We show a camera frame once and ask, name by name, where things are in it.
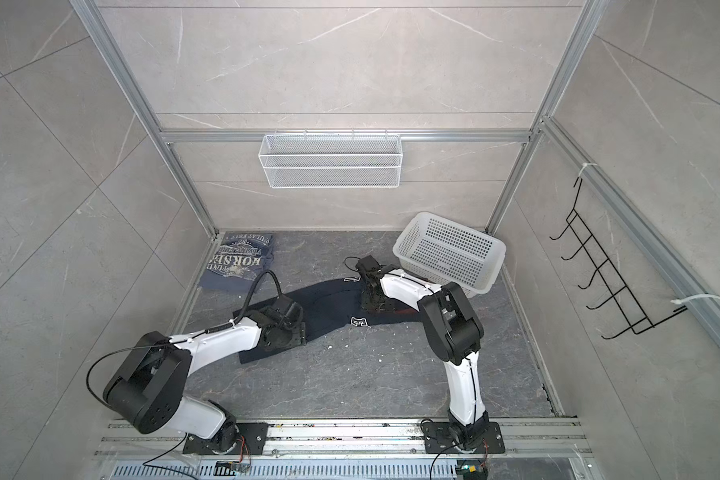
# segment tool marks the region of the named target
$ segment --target white wire mesh basket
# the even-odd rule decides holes
[[[395,134],[270,134],[259,160],[272,188],[397,187],[403,147]]]
[[[392,252],[400,266],[435,283],[458,283],[467,298],[487,293],[507,247],[468,226],[421,212],[405,227]]]

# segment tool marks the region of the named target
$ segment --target folded t-shirt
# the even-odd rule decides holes
[[[393,311],[367,312],[360,307],[361,292],[362,282],[360,277],[354,276],[316,283],[288,292],[286,295],[304,309],[304,323],[308,342],[344,325],[388,325],[400,322],[421,322],[423,319],[420,312],[399,300],[393,301]],[[258,310],[274,302],[275,298],[273,297],[248,308],[249,310]],[[262,347],[257,346],[240,352],[240,363],[264,359],[286,350],[289,349],[265,351]]]

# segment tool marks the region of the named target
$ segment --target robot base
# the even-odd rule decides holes
[[[264,452],[264,442],[266,442],[266,433],[269,429],[268,423],[237,423],[238,437],[246,438],[246,446],[250,450],[251,455],[261,455]],[[226,455],[235,456],[240,454],[242,442],[237,442]],[[184,443],[182,451],[185,455],[188,453],[196,453],[198,455],[217,455],[208,440],[203,440],[190,434]]]
[[[422,422],[424,449],[427,453],[460,453],[455,446],[446,448],[453,445],[454,430],[458,429],[463,429],[463,427],[457,422]],[[486,453],[483,440],[488,444],[488,453],[499,454],[507,451],[504,447],[504,437],[501,435],[501,429],[496,422],[486,422],[485,428],[481,428],[480,432],[471,435],[467,439],[465,446],[459,447],[465,451],[474,448],[473,453]]]

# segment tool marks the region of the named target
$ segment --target side wall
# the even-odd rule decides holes
[[[555,117],[720,294],[720,0],[612,2]],[[613,301],[585,308],[608,293],[577,286],[594,270],[584,252],[560,259],[570,230],[550,240],[575,178],[543,140],[498,234],[563,408],[608,478],[720,478],[720,349],[689,313],[602,338],[626,323]],[[667,316],[674,293],[586,186],[577,209],[651,319]]]
[[[66,0],[1,1],[0,479],[80,476],[114,415],[86,370],[170,325],[208,242]]]
[[[99,0],[163,128],[529,128],[578,0]],[[178,144],[219,228],[484,228],[519,144],[405,145],[393,189],[269,188],[256,144]]]

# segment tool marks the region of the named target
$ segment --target white zip tie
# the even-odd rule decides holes
[[[587,167],[589,167],[590,165],[595,165],[595,166],[597,166],[597,164],[588,164],[587,162],[582,163],[582,164],[581,164],[581,170],[579,170],[579,175],[578,175],[578,176],[581,177],[581,174],[584,173],[584,169],[587,168]]]
[[[698,295],[691,295],[687,296],[686,298],[681,298],[677,300],[670,300],[675,305],[681,305],[685,302],[690,302],[691,300],[696,300],[697,298],[714,298],[717,300],[720,300],[720,295],[713,295],[711,293],[699,293]]]

